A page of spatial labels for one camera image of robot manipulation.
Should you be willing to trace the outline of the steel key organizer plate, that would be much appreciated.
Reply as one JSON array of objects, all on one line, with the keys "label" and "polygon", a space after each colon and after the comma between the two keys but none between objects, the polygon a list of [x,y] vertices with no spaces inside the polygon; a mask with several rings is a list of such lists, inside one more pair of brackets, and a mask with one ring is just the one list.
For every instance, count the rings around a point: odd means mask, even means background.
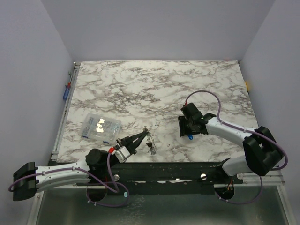
[{"label": "steel key organizer plate", "polygon": [[153,156],[153,155],[156,155],[158,153],[158,149],[155,145],[155,142],[154,142],[154,138],[153,138],[153,134],[150,132],[150,130],[144,126],[144,131],[148,132],[146,137],[147,137],[147,141],[146,141],[146,145],[148,146],[148,153]]}]

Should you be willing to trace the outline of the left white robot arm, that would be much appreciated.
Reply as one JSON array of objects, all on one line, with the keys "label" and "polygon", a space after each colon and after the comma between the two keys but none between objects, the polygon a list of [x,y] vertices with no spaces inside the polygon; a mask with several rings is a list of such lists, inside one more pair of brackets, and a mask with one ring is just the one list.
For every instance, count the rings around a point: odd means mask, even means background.
[{"label": "left white robot arm", "polygon": [[124,163],[136,154],[136,149],[149,134],[145,129],[136,135],[117,139],[116,145],[108,151],[93,148],[84,161],[56,166],[36,166],[35,162],[26,163],[13,174],[13,183],[8,190],[13,194],[14,201],[30,199],[37,192],[49,188],[76,183],[91,182],[93,185],[101,185],[113,193],[118,193],[122,184],[114,179],[112,166]]}]

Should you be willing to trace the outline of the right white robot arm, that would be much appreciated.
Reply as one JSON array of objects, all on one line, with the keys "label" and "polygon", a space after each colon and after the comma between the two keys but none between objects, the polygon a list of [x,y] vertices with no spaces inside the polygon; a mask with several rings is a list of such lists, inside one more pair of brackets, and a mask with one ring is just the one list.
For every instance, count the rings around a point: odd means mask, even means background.
[{"label": "right white robot arm", "polygon": [[244,150],[244,156],[224,160],[215,177],[220,183],[228,182],[239,173],[266,175],[283,159],[283,152],[276,145],[271,132],[265,127],[243,128],[225,121],[216,115],[203,115],[193,103],[183,106],[178,117],[180,136],[214,135],[224,138]]}]

